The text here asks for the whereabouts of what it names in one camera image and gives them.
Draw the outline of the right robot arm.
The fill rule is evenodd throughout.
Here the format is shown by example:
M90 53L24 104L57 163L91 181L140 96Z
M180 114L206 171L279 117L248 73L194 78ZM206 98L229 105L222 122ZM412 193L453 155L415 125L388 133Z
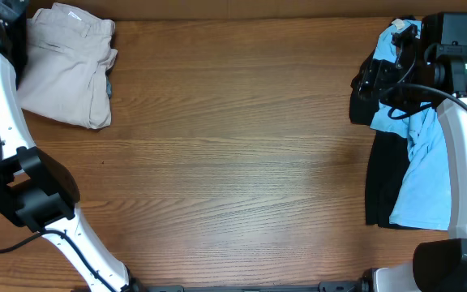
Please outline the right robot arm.
M393 20L353 78L352 123L375 131L366 222L445 230L358 291L467 291L467 14Z

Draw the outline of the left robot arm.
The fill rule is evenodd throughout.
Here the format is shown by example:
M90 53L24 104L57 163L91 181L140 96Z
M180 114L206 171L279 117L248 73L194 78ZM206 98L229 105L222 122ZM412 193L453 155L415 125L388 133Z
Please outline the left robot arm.
M17 79L26 62L26 1L0 1L0 213L35 239L50 241L83 277L90 291L142 291L144 286L98 238L79 206L67 168L34 143L17 103Z

